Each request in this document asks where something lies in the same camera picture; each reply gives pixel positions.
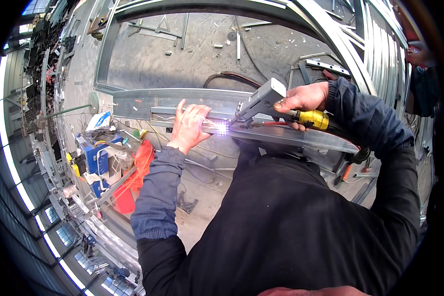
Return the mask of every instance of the left hand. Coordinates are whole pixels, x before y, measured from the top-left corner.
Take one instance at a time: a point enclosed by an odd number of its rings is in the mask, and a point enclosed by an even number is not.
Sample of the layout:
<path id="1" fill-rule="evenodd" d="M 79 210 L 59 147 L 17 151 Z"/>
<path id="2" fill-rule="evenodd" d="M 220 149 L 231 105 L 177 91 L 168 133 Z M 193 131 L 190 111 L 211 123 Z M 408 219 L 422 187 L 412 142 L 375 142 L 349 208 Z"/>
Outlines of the left hand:
<path id="1" fill-rule="evenodd" d="M 178 104 L 171 141 L 166 146 L 179 149 L 187 154 L 195 145 L 211 136 L 201 129 L 202 122 L 211 108 L 205 105 L 191 104 L 183 113 L 184 103 L 186 103 L 185 99 Z"/>

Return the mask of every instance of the triangular metal piece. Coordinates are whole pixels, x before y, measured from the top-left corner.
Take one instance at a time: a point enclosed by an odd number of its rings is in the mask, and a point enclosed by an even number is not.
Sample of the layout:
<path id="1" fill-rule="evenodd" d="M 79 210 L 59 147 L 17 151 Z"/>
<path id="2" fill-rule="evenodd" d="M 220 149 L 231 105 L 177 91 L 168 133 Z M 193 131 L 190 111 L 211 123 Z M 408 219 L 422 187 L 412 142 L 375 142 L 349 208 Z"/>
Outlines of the triangular metal piece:
<path id="1" fill-rule="evenodd" d="M 162 26 L 161 26 L 161 24 L 163 23 L 163 21 L 164 21 L 164 23 L 166 24 L 166 27 L 162 27 Z M 158 25 L 157 28 L 158 28 L 158 29 L 161 29 L 161 30 L 166 30 L 166 31 L 168 31 L 168 32 L 171 32 L 171 30 L 169 29 L 169 24 L 168 24 L 167 21 L 166 21 L 166 15 L 163 15 L 163 18 L 161 19 L 160 24 Z"/>

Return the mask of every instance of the green round base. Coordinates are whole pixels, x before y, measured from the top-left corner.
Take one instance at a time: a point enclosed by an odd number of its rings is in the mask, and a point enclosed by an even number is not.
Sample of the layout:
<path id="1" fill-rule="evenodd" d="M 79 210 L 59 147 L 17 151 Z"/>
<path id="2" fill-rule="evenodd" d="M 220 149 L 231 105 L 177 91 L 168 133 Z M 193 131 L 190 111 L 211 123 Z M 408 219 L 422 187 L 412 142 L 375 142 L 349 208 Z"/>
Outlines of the green round base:
<path id="1" fill-rule="evenodd" d="M 89 107 L 90 113 L 92 113 L 92 114 L 99 113 L 99 109 L 100 109 L 100 107 L 99 107 L 99 97 L 97 96 L 97 94 L 95 92 L 91 92 L 89 94 L 87 103 L 90 104 L 90 107 Z"/>

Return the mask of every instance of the person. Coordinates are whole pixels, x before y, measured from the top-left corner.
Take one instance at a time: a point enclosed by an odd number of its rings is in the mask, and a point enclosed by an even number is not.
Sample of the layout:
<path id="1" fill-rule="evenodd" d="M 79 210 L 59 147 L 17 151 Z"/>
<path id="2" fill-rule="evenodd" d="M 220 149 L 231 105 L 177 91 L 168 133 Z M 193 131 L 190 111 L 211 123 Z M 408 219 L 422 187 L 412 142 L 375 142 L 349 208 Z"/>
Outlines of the person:
<path id="1" fill-rule="evenodd" d="M 210 136 L 201 123 L 211 109 L 189 105 L 182 112 L 184 103 L 130 219 L 149 296 L 384 295 L 391 289 L 412 258 L 420 225 L 414 137 L 395 110 L 344 78 L 289 90 L 277 111 L 328 110 L 381 160 L 371 209 L 331 191 L 312 163 L 260 156 L 257 147 L 240 145 L 220 209 L 186 254 L 175 224 L 177 187 L 185 155 Z"/>

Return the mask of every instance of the right hand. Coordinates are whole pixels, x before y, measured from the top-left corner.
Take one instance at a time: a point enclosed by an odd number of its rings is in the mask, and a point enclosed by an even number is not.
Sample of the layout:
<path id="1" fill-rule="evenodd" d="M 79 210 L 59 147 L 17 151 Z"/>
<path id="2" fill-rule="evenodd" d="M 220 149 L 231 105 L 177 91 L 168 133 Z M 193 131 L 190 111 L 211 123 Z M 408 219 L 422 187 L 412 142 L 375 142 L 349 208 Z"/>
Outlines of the right hand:
<path id="1" fill-rule="evenodd" d="M 328 82 L 318 82 L 308 85 L 298 86 L 294 89 L 288 90 L 286 92 L 286 98 L 284 98 L 280 103 L 275 103 L 273 107 L 276 111 L 280 113 L 286 113 L 289 110 L 320 110 L 324 111 L 326 109 L 327 98 L 329 96 L 329 83 Z M 288 125 L 294 129 L 299 129 L 304 132 L 305 126 L 297 122 L 286 122 Z"/>
<path id="2" fill-rule="evenodd" d="M 185 99 L 178 104 L 171 141 L 166 146 L 187 154 L 195 145 L 211 136 L 202 131 L 202 122 L 211 108 L 205 105 L 191 104 L 183 113 L 184 103 L 186 103 Z"/>

